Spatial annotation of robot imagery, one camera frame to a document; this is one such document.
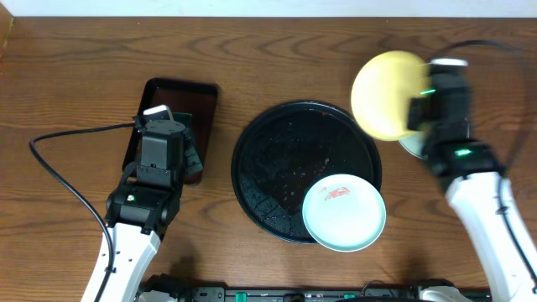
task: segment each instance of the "wooden table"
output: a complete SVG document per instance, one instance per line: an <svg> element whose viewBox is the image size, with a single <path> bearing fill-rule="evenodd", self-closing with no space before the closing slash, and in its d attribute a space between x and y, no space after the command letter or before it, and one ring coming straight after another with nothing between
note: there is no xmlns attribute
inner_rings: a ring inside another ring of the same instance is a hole
<svg viewBox="0 0 537 302"><path fill-rule="evenodd" d="M88 210L39 166L28 141L129 122L146 80L155 76L217 83L222 93L204 178L185 187L181 211L146 278L164 272L194 283L323 288L446 278L459 287L487 286L436 181L398 143L377 142L388 220L379 240L359 253L265 233L242 211L230 178L235 142L263 110L294 99L349 110L352 81L375 55L403 49L427 57L464 39L501 39L537 63L535 19L16 18L0 65L2 300L80 299L101 244ZM477 136L503 158L528 113L520 73L494 51L456 54L472 66ZM57 138L39 143L39 150L104 215L129 135L123 129ZM532 135L511 175L534 237L536 147Z"/></svg>

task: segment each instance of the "black plate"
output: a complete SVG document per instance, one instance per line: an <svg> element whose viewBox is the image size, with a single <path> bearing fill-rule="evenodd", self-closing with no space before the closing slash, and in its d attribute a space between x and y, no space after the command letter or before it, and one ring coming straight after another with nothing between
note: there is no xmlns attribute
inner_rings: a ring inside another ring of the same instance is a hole
<svg viewBox="0 0 537 302"><path fill-rule="evenodd" d="M321 102L267 110L246 127L233 152L238 202L259 227L291 242L315 243L302 220L302 200L316 181L333 174L356 175L380 191L373 140L348 112Z"/></svg>

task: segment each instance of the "black cable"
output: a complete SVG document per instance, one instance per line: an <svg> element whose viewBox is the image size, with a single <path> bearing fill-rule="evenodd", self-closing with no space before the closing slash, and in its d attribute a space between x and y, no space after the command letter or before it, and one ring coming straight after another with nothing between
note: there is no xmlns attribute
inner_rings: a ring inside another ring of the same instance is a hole
<svg viewBox="0 0 537 302"><path fill-rule="evenodd" d="M118 128L127 128L127 127L133 127L133 123L125 123L125 124L119 124L114 126L106 126L106 127L100 127L100 128L91 128L91 129L82 129L82 130L70 130L70 131L64 131L64 132L58 132L58 133L51 133L46 134L43 136L40 136L38 138L34 138L29 142L30 150L32 151L32 154L37 159L37 161L43 166L44 169L46 169L54 178L56 178L65 188L67 188L71 193L73 193L76 198L78 198L84 206L87 207L88 210L92 213L92 215L95 217L97 222L99 223L99 226L102 229L102 233L104 234L104 237L107 239L107 245L108 245L108 266L104 274L104 278L102 279L101 287L99 288L99 291L97 292L97 295L95 297L95 301L98 302L101 299L102 293L104 292L104 289L107 286L108 279L110 278L110 274L113 271L113 264L114 264L114 248L113 248L113 242L112 237L110 237L110 232L108 232L107 226L104 223L104 220L99 216L99 213L95 210L95 208L90 204L90 202L82 196L82 194L75 189L71 184L67 182L63 177L61 177L58 172L56 172L52 167L41 157L39 152L37 152L37 148L35 147L35 143L37 143L40 140L44 140L47 138L57 138L60 136L65 135L71 135L71 134L81 134L81 133L94 133L94 132L100 132L100 131L106 131L106 130L112 130L112 129L118 129Z"/></svg>
<svg viewBox="0 0 537 302"><path fill-rule="evenodd" d="M131 162L125 166L125 168L123 169L123 174L121 175L121 179L119 180L119 185L125 185L128 178L131 176L137 166L137 162Z"/></svg>
<svg viewBox="0 0 537 302"><path fill-rule="evenodd" d="M468 40L468 41L454 43L454 44L448 45L444 49L438 50L433 55L433 59L443 57L452 49L457 49L457 48L466 47L466 46L473 46L473 45L492 46L494 48L507 52L514 57L517 66L522 70L522 77L524 80L524 89L525 89L524 112L529 112L531 101L534 100L537 96L535 95L535 90L533 90L531 86L531 75L532 75L531 64L530 62L527 62L523 53L519 51L518 49L515 49L507 44L504 44L498 41L493 41L493 40ZM514 235L513 228L511 227L511 224L509 223L509 220L507 218L508 207L503 202L503 182L508 178L508 173L513 167L514 161L519 156L520 150L522 149L522 147L524 146L524 143L528 139L530 131L528 129L524 129L524 125L527 125L527 124L531 125L531 123L534 121L535 112L531 112L531 113L533 114L527 113L524 116L525 118L522 121L522 126L520 127L519 132L517 133L517 136L514 139L511 149L509 150L507 159L505 161L505 165L501 169L497 190L498 190L498 214L502 216L503 223L505 224L507 228L509 236L511 237L511 240L513 241L513 244L517 252L522 258L522 262L524 263L524 266L526 267L526 269L529 272L529 275L534 281L533 290L534 290L534 293L537 294L537 274L531 267L531 264L529 263L528 258L524 254L524 251L522 250L522 247L519 244L519 241Z"/></svg>

